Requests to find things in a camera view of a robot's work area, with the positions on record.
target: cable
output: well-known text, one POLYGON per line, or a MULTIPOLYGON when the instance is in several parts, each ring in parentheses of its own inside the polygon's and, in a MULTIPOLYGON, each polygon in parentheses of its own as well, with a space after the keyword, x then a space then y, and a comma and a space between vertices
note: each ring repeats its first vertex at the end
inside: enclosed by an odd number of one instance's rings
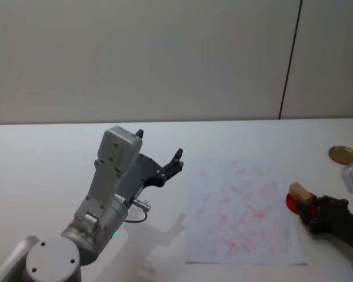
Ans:
POLYGON ((124 222, 127 222, 127 223, 140 223, 140 222, 144 222, 147 218, 148 218, 148 213, 143 210, 144 214, 145 214, 145 217, 141 220, 124 220, 124 222))

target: gray robot arm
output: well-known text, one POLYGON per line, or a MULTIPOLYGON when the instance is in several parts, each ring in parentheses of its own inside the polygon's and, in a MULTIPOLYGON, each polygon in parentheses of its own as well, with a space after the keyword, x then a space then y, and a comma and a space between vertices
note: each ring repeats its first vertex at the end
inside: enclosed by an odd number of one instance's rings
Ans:
POLYGON ((24 239, 0 262, 0 281, 79 282, 80 266, 98 258, 133 204, 147 217, 151 207, 138 196, 147 186, 163 186, 183 163, 181 149, 164 167, 140 154, 142 135, 142 130, 133 134, 119 126, 104 133, 89 192, 62 237, 24 239))

